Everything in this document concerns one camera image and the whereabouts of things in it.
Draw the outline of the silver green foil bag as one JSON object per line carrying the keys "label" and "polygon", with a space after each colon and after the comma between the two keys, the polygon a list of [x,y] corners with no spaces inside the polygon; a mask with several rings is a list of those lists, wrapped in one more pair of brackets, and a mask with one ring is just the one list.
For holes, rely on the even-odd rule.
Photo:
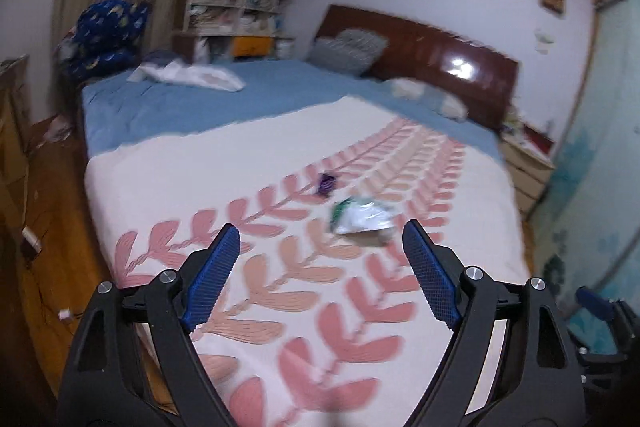
{"label": "silver green foil bag", "polygon": [[333,206],[329,230],[336,235],[362,236],[375,244],[390,243],[397,212],[385,202],[352,196]]}

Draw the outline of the blue floral sliding door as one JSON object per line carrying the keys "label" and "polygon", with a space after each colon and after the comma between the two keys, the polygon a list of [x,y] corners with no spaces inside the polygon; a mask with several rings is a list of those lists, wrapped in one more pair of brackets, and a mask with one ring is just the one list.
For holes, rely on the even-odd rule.
{"label": "blue floral sliding door", "polygon": [[608,0],[584,92],[530,225],[568,327],[587,286],[639,306],[639,0]]}

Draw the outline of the cream bedside drawer cabinet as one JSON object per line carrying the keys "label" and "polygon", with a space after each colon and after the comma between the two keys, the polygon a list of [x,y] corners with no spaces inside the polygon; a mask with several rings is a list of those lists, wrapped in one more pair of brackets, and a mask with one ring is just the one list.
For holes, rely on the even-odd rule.
{"label": "cream bedside drawer cabinet", "polygon": [[516,205],[526,219],[544,193],[555,165],[533,143],[513,136],[501,138],[500,150],[514,186]]}

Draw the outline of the red box on nightstand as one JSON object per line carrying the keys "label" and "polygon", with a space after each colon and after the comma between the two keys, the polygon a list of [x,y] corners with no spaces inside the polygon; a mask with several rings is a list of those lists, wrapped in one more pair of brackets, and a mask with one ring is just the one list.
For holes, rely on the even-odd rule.
{"label": "red box on nightstand", "polygon": [[554,141],[549,138],[548,135],[539,131],[530,124],[523,124],[523,131],[527,142],[533,144],[533,146],[536,147],[537,150],[540,150],[544,155],[550,155],[550,152],[554,147]]}

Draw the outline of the white pink leaf blanket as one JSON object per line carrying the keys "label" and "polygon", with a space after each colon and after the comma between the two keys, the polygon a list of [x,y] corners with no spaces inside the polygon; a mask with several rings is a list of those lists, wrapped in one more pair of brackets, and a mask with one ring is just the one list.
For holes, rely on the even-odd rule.
{"label": "white pink leaf blanket", "polygon": [[[324,172],[337,177],[317,194]],[[103,256],[120,286],[149,282],[235,225],[241,252],[192,334],[242,426],[400,426],[450,339],[402,251],[333,234],[334,205],[385,202],[395,228],[498,281],[523,283],[509,173],[477,148],[361,98],[93,156],[85,175]]]}

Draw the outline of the white blue pillow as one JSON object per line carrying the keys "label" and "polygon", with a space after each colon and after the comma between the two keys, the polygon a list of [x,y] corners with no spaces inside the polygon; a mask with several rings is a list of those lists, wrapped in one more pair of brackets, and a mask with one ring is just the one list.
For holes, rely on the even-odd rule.
{"label": "white blue pillow", "polygon": [[396,98],[406,98],[426,105],[439,116],[462,122],[466,121],[469,109],[457,96],[426,82],[411,78],[390,80],[390,90]]}

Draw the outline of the dark red wooden headboard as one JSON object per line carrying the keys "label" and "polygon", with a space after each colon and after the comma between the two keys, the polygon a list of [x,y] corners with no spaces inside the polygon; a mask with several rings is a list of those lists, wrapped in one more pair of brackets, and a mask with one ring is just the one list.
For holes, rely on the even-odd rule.
{"label": "dark red wooden headboard", "polygon": [[335,37],[348,28],[387,39],[368,76],[426,82],[460,98],[472,121],[493,132],[500,130],[518,80],[518,61],[445,29],[349,5],[330,5],[316,36]]}

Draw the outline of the purple candy wrapper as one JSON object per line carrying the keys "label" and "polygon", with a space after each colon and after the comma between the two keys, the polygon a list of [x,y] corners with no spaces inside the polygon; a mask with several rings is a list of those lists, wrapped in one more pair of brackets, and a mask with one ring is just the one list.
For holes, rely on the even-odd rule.
{"label": "purple candy wrapper", "polygon": [[317,194],[328,198],[335,190],[337,177],[333,173],[324,172],[319,178]]}

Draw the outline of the white cloth on bed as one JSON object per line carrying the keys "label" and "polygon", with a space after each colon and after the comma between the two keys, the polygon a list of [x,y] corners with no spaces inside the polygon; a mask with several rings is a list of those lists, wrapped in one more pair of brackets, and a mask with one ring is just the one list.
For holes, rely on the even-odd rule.
{"label": "white cloth on bed", "polygon": [[142,80],[224,92],[239,92],[245,88],[245,82],[228,68],[189,65],[183,61],[172,61],[167,65],[142,63],[129,75],[128,81]]}

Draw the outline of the dark blue patterned bundle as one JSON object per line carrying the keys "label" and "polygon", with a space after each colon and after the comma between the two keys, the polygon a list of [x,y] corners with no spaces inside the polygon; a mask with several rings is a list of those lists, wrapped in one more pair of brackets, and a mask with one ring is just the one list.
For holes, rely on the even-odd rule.
{"label": "dark blue patterned bundle", "polygon": [[58,47],[62,73],[81,83],[134,67],[150,11],[145,1],[101,0],[89,5]]}

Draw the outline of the grey checked pillow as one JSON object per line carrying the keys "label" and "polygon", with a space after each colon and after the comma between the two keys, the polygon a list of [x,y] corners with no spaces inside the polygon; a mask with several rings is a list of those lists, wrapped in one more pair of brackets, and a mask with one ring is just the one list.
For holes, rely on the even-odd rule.
{"label": "grey checked pillow", "polygon": [[347,28],[336,37],[314,40],[306,61],[330,72],[360,77],[383,55],[387,46],[388,39],[376,32]]}

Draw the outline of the orange box on shelf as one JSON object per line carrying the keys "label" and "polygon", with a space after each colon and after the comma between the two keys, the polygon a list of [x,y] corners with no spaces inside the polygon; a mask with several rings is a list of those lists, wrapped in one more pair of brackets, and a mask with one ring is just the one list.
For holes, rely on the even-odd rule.
{"label": "orange box on shelf", "polygon": [[264,36],[236,36],[233,38],[233,58],[265,57],[271,53],[273,38]]}

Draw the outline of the white wall switch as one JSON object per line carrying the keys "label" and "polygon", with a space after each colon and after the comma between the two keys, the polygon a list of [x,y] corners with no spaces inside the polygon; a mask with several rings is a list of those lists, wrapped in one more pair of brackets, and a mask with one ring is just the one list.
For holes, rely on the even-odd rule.
{"label": "white wall switch", "polygon": [[536,39],[536,51],[539,54],[547,55],[555,43],[555,38],[539,28],[534,31],[534,36]]}

